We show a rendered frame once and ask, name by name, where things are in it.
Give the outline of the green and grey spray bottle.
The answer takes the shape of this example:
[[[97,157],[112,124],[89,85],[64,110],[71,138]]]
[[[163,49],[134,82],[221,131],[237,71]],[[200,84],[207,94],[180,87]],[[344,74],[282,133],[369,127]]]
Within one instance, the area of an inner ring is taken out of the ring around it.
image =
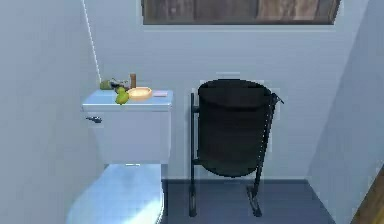
[[[130,84],[127,80],[103,80],[99,84],[99,88],[101,90],[118,90],[120,87],[128,90],[130,88]]]

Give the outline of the brown wooden door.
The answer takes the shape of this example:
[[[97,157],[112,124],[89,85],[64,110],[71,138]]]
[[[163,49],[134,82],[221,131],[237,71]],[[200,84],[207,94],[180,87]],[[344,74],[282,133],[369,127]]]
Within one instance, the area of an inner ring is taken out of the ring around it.
[[[384,165],[350,224],[384,224]]]

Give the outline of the window with wooden view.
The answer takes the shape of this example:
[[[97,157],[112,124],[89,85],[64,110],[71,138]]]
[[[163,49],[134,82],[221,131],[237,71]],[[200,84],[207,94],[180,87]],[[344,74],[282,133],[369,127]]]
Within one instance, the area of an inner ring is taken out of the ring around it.
[[[141,0],[144,25],[333,25],[341,0]]]

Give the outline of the tan round bowl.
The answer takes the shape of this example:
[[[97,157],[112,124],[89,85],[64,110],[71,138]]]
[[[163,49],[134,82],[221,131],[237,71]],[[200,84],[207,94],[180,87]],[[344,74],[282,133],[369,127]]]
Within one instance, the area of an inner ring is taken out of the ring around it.
[[[131,100],[146,100],[152,97],[152,89],[149,87],[136,87],[127,91]]]

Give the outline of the green pear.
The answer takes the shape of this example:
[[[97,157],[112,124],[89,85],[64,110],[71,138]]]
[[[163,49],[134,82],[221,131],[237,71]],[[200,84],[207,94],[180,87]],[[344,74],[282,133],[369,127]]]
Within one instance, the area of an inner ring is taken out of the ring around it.
[[[126,92],[124,87],[117,88],[117,96],[115,102],[119,105],[125,104],[129,99],[129,94]]]

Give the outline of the black laundry hamper with stand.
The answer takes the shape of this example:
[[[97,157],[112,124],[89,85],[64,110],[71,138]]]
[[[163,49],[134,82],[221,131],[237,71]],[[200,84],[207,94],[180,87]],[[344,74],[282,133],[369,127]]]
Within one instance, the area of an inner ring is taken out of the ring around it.
[[[255,175],[246,188],[253,215],[276,104],[281,98],[254,81],[216,79],[190,95],[189,215],[196,209],[195,167],[223,177]]]

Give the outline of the white toilet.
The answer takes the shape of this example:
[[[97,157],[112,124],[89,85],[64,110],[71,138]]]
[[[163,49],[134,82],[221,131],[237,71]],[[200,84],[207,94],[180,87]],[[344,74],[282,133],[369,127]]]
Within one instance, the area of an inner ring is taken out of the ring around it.
[[[173,92],[160,91],[168,96],[119,105],[115,91],[97,90],[83,101],[105,168],[74,201],[66,224],[163,224]]]

